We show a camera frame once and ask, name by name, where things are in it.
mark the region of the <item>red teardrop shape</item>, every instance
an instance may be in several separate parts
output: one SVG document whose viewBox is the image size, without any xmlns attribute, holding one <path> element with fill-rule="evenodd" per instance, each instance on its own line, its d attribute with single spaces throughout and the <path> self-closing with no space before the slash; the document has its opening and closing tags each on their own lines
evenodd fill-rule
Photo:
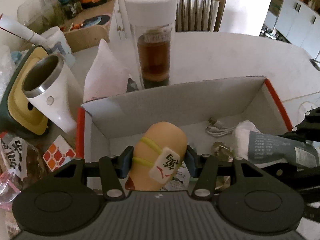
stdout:
<svg viewBox="0 0 320 240">
<path fill-rule="evenodd" d="M 124 188 L 127 190 L 134 190 L 134 183 L 130 177 L 128 178 L 127 182 L 125 183 Z"/>
</svg>

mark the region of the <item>cabinet door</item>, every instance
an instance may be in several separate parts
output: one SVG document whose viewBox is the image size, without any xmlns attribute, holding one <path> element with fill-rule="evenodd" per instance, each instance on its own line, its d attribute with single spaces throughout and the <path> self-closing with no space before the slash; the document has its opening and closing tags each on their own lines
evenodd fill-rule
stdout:
<svg viewBox="0 0 320 240">
<path fill-rule="evenodd" d="M 297 14 L 295 10 L 297 6 L 297 0 L 283 0 L 275 27 L 285 37 L 288 35 Z"/>
<path fill-rule="evenodd" d="M 299 3 L 297 11 L 298 12 L 287 35 L 287 40 L 300 47 L 309 32 L 311 27 L 310 22 L 314 18 L 314 12 L 302 2 Z"/>
<path fill-rule="evenodd" d="M 310 25 L 309 32 L 301 47 L 304 48 L 312 58 L 316 58 L 320 51 L 320 16 L 318 14 L 314 14 Z"/>
</svg>

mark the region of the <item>wooden chair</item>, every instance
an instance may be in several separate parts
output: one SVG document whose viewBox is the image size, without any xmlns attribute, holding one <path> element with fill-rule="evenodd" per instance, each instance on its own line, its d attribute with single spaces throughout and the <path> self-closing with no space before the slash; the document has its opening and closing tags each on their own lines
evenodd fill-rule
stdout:
<svg viewBox="0 0 320 240">
<path fill-rule="evenodd" d="M 226 0 L 178 0 L 176 32 L 219 31 L 225 5 Z"/>
</svg>

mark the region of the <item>ribbed gray panel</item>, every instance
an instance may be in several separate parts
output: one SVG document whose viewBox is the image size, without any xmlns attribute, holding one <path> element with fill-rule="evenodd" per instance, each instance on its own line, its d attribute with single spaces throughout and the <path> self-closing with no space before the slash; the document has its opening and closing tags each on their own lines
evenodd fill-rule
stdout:
<svg viewBox="0 0 320 240">
<path fill-rule="evenodd" d="M 219 217 L 214 207 L 187 192 L 132 192 L 110 202 L 100 217 L 65 236 L 22 232 L 17 240 L 302 240 L 295 231 L 280 236 L 255 236 L 239 231 Z"/>
</svg>

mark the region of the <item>white bottle lid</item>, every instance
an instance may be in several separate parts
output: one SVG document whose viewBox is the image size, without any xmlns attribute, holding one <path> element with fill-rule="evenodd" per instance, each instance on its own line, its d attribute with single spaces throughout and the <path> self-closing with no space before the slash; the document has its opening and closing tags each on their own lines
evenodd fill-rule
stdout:
<svg viewBox="0 0 320 240">
<path fill-rule="evenodd" d="M 158 27 L 175 22 L 178 0 L 124 0 L 129 23 Z"/>
</svg>

